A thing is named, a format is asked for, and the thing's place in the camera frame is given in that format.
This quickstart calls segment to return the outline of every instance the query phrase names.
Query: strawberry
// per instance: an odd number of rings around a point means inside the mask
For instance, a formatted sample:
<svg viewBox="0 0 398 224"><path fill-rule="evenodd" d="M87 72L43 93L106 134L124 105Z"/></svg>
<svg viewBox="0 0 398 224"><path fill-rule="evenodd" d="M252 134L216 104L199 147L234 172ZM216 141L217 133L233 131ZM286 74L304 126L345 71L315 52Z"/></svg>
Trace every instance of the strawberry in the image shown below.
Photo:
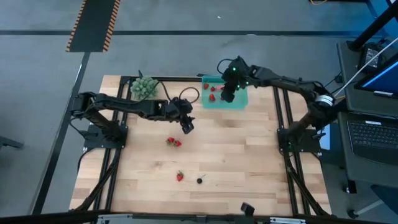
<svg viewBox="0 0 398 224"><path fill-rule="evenodd" d="M182 143L179 140L174 142L175 147L180 147L181 145L182 145Z"/></svg>
<svg viewBox="0 0 398 224"><path fill-rule="evenodd" d="M184 173L180 170L177 173L177 181L180 182L184 178Z"/></svg>
<svg viewBox="0 0 398 224"><path fill-rule="evenodd" d="M168 145L171 145L171 144L174 144L174 138L168 138L167 140L166 140L166 143L168 144Z"/></svg>
<svg viewBox="0 0 398 224"><path fill-rule="evenodd" d="M210 101L216 101L216 98L214 97L214 94L209 95L209 100Z"/></svg>

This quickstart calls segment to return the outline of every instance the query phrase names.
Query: floor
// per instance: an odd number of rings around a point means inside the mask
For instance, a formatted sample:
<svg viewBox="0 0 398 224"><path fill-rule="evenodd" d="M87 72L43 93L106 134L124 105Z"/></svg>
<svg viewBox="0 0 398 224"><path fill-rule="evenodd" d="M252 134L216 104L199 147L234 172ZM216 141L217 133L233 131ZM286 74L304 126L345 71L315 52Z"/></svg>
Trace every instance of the floor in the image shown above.
<svg viewBox="0 0 398 224"><path fill-rule="evenodd" d="M81 0L2 0L0 4L0 30L70 30ZM122 0L115 30L361 31L371 21L367 5L353 2L313 6L307 0ZM2 217L30 211L83 56L65 52L68 38L0 35L0 95L5 96L0 100L0 135L25 144L21 151L4 147L0 152ZM114 36L109 52L90 55L80 91L98 91L103 75L137 75L138 69L145 75L215 73L220 59L237 55L281 75L327 83L340 72L336 43L348 39ZM84 129L87 124L76 125ZM79 135L69 129L44 213L67 211L82 145ZM335 215L346 217L347 208L360 208L376 197L365 183L359 183L359 194L346 195L341 191L343 171L333 166L324 170ZM398 216L381 205L361 219L394 223Z"/></svg>

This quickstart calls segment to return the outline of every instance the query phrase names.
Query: wooden tabletop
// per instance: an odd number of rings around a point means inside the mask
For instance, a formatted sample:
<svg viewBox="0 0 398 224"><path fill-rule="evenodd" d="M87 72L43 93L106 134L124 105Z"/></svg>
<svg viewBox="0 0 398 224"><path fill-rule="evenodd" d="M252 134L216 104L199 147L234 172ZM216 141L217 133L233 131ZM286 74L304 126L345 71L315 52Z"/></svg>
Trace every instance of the wooden tabletop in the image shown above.
<svg viewBox="0 0 398 224"><path fill-rule="evenodd" d="M116 96L119 80L120 76L104 76L100 92ZM200 82L164 83L170 97L178 96L188 86L201 90ZM158 98L166 99L160 85L158 88ZM306 104L298 94L289 96L294 120L298 120L307 112ZM191 101L196 93L186 91L183 97ZM112 211L242 214L241 204L246 202L256 209L255 215L291 215L285 165L278 153L272 88L249 87L248 97L244 111L207 110L199 99L190 114L196 118L195 129L188 135L178 123L148 121L129 114L127 144L120 158ZM112 111L102 113L111 119ZM167 146L168 137L180 140L182 146ZM309 191L330 212L319 161L311 154L300 155ZM82 160L70 208L79 206L93 190L103 156L104 149L97 149ZM181 182L176 180L179 170L185 174ZM203 183L197 184L202 176ZM296 194L302 212L297 187Z"/></svg>

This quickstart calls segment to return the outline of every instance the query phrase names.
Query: teal container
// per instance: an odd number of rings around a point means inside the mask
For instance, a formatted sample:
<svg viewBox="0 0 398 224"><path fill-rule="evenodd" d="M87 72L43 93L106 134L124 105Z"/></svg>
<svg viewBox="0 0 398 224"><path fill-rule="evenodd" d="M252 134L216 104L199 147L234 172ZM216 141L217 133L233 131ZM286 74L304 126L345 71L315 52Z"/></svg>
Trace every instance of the teal container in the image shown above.
<svg viewBox="0 0 398 224"><path fill-rule="evenodd" d="M209 84L207 90L204 89L204 84ZM224 85L224 80L220 76L205 75L201 78L201 102L204 108L207 109L232 109L243 110L248 104L248 90L239 89L235 91L234 101L227 103L221 100L221 91L211 91L211 87L216 88L218 85ZM210 101L210 94L214 94L216 100Z"/></svg>

